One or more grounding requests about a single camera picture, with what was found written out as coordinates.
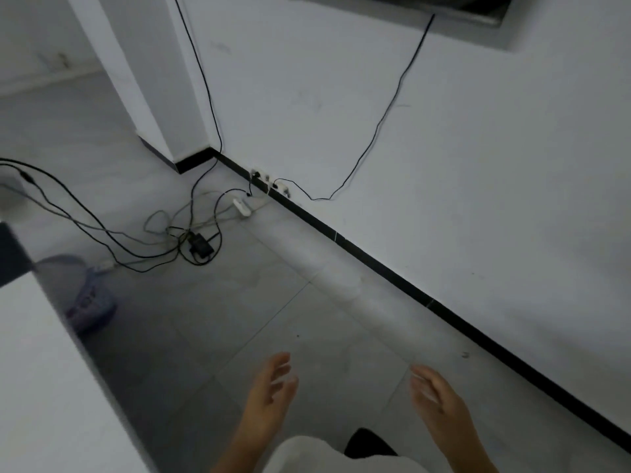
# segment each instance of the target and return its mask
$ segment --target marble floor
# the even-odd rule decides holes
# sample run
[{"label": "marble floor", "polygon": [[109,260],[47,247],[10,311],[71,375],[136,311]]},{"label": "marble floor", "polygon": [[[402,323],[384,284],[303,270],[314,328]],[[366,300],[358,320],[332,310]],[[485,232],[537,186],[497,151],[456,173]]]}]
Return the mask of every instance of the marble floor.
[{"label": "marble floor", "polygon": [[[143,148],[102,74],[0,99],[0,147],[58,175],[106,225],[131,235],[143,234],[155,210],[184,205],[206,168],[179,176]],[[217,166],[200,189],[246,185]],[[209,216],[216,198],[200,200],[196,212]],[[631,471],[617,445],[299,218],[258,202],[267,204],[251,218],[223,225],[222,250],[206,267],[178,260],[104,277],[119,309],[84,345],[160,471],[207,470],[239,419],[252,372],[284,349],[301,384],[278,441],[313,435],[343,448],[365,426],[431,473],[448,472],[407,395],[408,366],[419,361],[465,398],[501,472]],[[34,260],[108,258],[37,206],[3,217]]]}]

